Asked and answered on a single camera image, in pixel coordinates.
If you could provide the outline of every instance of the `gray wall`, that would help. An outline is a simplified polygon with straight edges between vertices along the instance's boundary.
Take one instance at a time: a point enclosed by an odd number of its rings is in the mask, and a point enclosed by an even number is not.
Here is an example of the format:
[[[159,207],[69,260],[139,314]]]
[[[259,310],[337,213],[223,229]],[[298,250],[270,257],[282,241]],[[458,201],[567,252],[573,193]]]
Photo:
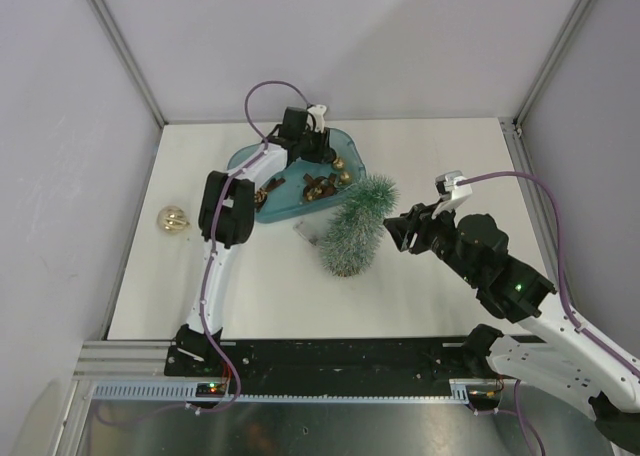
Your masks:
[[[0,454],[32,456],[100,327],[159,130],[85,0],[0,0],[0,133]]]
[[[640,0],[598,0],[525,121],[566,223],[576,303],[640,355]]]
[[[219,122],[274,78],[334,120],[515,114],[575,0],[107,1],[164,116]]]

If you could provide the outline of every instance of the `clear plastic object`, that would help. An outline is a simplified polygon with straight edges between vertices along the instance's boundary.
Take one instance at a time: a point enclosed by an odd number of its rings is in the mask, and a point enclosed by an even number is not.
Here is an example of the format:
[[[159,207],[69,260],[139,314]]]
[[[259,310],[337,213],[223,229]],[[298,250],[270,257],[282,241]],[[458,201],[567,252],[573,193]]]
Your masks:
[[[275,223],[276,221],[337,206],[346,197],[351,184],[358,182],[367,174],[364,163],[351,137],[339,129],[331,128],[330,131],[330,145],[345,162],[345,168],[338,171],[333,169],[331,164],[315,164],[298,160],[284,171],[275,174],[273,176],[275,179],[284,178],[285,183],[268,193],[265,204],[260,211],[256,212],[256,221],[258,223]],[[246,161],[258,149],[258,146],[260,145],[254,144],[242,148],[231,157],[227,164],[227,169],[239,166]],[[338,181],[343,171],[347,171],[350,174],[351,183],[349,185],[337,184],[338,192],[336,194],[311,202],[307,202],[303,198],[302,192],[307,185],[303,179],[305,174],[309,174],[313,178],[319,176],[328,178],[333,173],[338,176],[336,180]]]

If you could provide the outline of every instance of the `white table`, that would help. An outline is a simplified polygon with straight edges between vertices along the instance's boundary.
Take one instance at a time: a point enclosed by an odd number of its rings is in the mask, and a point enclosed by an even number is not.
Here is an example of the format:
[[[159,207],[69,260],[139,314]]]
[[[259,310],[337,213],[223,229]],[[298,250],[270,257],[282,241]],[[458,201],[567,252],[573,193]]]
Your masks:
[[[512,170],[497,119],[336,121],[355,141],[369,173],[391,176],[400,190],[395,214],[437,200],[434,178]],[[262,127],[268,130],[272,124]],[[171,125],[164,129],[118,297],[109,339],[170,339],[185,322],[201,284],[197,217],[207,174],[224,170],[238,149],[258,141],[246,124]],[[473,186],[460,216],[490,213],[510,237],[515,257],[545,274],[517,181]],[[183,208],[190,230],[162,232],[158,211]],[[314,218],[326,218],[316,213]],[[475,292],[432,254],[399,253],[386,237],[369,271],[336,278],[290,219],[256,224],[238,255],[224,309],[225,339],[466,335],[479,323],[525,333],[496,320]]]

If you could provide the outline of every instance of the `blue tray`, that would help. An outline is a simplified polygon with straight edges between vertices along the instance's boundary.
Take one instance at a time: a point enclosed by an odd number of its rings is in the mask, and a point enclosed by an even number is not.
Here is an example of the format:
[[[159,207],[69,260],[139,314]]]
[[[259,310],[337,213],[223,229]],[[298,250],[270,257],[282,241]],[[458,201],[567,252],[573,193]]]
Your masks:
[[[344,131],[331,128],[329,133],[329,141],[331,147],[336,151],[345,162],[345,170],[351,174],[351,184],[358,182],[367,174],[366,168],[356,145],[351,137]],[[239,166],[247,160],[258,149],[260,144],[254,144],[242,148],[234,154],[227,169]],[[269,193],[267,201],[260,212],[256,213],[256,221],[259,223],[275,223],[283,219],[302,216],[303,214],[313,213],[326,208],[331,208],[342,203],[349,192],[351,184],[348,186],[337,186],[338,192],[333,196],[317,201],[307,202],[302,198],[302,190],[307,185],[302,177],[305,173],[310,174],[314,178],[318,176],[329,177],[331,173],[340,173],[331,167],[331,164],[315,164],[308,161],[298,160],[284,171],[274,175],[276,179],[284,178],[286,182],[279,188]]]

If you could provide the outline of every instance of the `white wall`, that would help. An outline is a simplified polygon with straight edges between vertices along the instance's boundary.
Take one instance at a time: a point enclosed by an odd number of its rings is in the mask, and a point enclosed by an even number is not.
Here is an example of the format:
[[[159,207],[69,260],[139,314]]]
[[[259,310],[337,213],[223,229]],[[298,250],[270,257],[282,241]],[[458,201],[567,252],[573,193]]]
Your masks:
[[[107,1],[175,122],[243,120],[274,78],[334,119],[511,116],[575,0]],[[259,119],[297,102],[270,94]]]
[[[85,0],[0,0],[0,128],[0,454],[19,439],[33,456],[100,327],[159,130]]]
[[[640,4],[597,0],[525,122],[564,213],[576,302],[640,355]]]

